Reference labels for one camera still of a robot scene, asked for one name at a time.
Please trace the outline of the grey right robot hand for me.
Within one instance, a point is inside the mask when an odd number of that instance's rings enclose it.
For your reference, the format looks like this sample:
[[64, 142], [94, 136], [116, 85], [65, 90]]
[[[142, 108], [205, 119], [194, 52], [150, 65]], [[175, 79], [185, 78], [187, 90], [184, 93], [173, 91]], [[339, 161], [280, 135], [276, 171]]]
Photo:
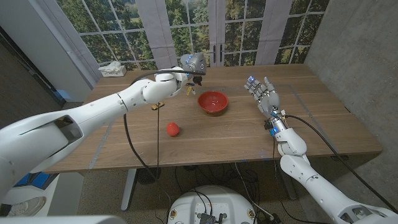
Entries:
[[275, 129], [276, 132], [287, 129], [279, 109], [280, 98], [273, 84], [264, 77], [264, 82], [250, 76], [244, 88], [253, 96], [259, 111], [265, 116], [265, 128]]

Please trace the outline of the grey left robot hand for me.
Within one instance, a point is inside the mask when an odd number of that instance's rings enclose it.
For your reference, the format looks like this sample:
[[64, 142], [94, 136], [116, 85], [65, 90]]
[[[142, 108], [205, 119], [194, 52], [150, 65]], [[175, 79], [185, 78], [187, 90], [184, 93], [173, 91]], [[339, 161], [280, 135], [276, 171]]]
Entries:
[[204, 75], [206, 73], [206, 60], [202, 52], [194, 54], [184, 54], [180, 58], [182, 68], [185, 71], [191, 71]]

